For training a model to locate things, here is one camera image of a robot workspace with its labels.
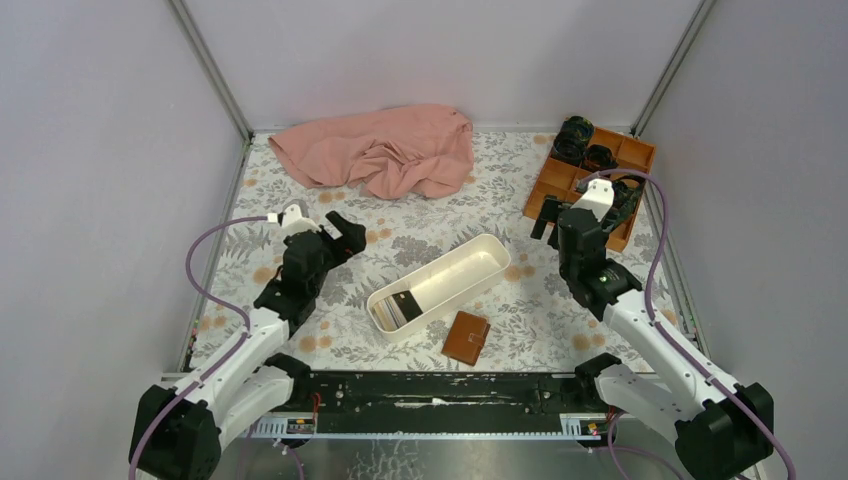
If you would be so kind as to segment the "white oblong plastic tray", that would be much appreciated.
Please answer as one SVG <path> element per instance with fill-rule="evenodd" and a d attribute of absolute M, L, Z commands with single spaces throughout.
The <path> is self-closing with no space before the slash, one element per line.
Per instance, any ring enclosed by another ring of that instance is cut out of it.
<path fill-rule="evenodd" d="M 366 302 L 378 332 L 400 342 L 435 320 L 455 313 L 467 302 L 504 279 L 511 255 L 491 234 L 478 235 L 417 270 L 372 293 Z M 421 314 L 399 325 L 378 314 L 378 305 L 392 295 L 408 292 Z"/>

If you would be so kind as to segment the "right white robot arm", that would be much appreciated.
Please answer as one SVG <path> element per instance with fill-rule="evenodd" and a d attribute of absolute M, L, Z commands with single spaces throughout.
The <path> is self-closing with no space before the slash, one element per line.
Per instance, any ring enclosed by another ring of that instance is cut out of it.
<path fill-rule="evenodd" d="M 627 340 L 661 380 L 643 380 L 614 355 L 600 354 L 575 369 L 588 397 L 659 433 L 695 479 L 731 479 L 772 455 L 770 393 L 758 383 L 741 385 L 647 305 L 641 282 L 607 257 L 595 213 L 548 197 L 532 238 L 548 225 L 572 297 Z"/>

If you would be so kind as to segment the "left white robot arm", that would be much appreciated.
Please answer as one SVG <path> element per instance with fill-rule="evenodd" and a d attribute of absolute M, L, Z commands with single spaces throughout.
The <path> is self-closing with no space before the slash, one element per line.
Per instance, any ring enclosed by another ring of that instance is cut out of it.
<path fill-rule="evenodd" d="M 307 365 L 273 365 L 277 352 L 314 312 L 328 273 L 364 251 L 365 226 L 327 213 L 339 235 L 304 216 L 297 205 L 265 221 L 284 233 L 283 260 L 250 312 L 230 304 L 241 326 L 201 366 L 170 387 L 140 398 L 129 450 L 131 479 L 208 479 L 222 453 L 265 413 L 287 403 Z"/>

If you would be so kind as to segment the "brown leather card holder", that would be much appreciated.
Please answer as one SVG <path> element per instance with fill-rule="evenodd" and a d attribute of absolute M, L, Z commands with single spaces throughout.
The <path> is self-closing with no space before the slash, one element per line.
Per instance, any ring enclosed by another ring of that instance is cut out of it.
<path fill-rule="evenodd" d="M 441 353 L 463 364 L 475 366 L 486 343 L 489 329 L 490 324 L 485 317 L 459 311 Z"/>

